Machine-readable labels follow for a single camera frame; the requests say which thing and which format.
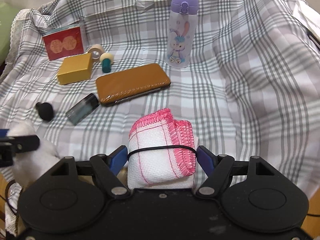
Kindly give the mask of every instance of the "tape roll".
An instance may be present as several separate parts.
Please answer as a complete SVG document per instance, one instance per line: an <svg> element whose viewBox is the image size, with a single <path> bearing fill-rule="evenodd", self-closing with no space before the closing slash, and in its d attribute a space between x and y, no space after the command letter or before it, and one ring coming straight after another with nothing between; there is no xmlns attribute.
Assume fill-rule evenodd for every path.
<svg viewBox="0 0 320 240"><path fill-rule="evenodd" d="M104 48L100 44L94 44L90 47L88 53L91 53L93 62L99 62L100 56L104 53Z"/></svg>
<svg viewBox="0 0 320 240"><path fill-rule="evenodd" d="M113 63L113 60L115 59L115 56L113 56L111 53L109 53L109 52L105 52L105 53L103 53L101 56L100 56L100 62L102 63L102 61L104 60L104 59L106 59L106 58L108 58L108 59L110 59L110 63L112 64Z"/></svg>

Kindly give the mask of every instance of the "black cap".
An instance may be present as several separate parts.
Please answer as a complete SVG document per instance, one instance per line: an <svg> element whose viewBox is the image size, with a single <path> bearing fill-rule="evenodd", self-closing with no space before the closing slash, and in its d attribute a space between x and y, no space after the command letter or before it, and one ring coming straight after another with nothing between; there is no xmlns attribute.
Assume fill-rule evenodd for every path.
<svg viewBox="0 0 320 240"><path fill-rule="evenodd" d="M86 105L91 105L92 109L96 109L99 106L99 100L93 93L90 93L82 100L85 101Z"/></svg>
<svg viewBox="0 0 320 240"><path fill-rule="evenodd" d="M38 114L42 120L50 122L54 117L54 111L52 105L45 102L45 103L36 103L36 109L38 110Z"/></svg>

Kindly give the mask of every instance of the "red box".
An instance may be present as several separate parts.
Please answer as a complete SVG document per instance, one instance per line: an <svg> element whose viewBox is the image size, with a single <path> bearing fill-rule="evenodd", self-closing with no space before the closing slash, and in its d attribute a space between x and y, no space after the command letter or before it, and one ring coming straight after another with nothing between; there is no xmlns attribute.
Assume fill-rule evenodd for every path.
<svg viewBox="0 0 320 240"><path fill-rule="evenodd" d="M49 60L83 54L86 35L83 24L54 29L43 36Z"/></svg>

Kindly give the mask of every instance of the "folded towel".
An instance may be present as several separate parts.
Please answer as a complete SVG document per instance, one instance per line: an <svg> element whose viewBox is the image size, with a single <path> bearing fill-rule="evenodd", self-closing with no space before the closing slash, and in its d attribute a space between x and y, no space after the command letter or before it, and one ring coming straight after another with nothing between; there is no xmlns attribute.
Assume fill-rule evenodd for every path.
<svg viewBox="0 0 320 240"><path fill-rule="evenodd" d="M129 133L129 152L146 147L185 145L197 148L189 121L174 120L170 109L162 109L137 120ZM183 148L138 152L128 164L128 187L191 188L196 156Z"/></svg>

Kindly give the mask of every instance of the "purple bottle lid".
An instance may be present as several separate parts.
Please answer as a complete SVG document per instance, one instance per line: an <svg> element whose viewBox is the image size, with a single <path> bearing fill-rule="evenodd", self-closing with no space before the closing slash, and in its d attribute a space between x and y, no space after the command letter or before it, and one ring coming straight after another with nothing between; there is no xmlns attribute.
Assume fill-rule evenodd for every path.
<svg viewBox="0 0 320 240"><path fill-rule="evenodd" d="M198 0L172 0L171 10L181 14L197 14L199 9Z"/></svg>

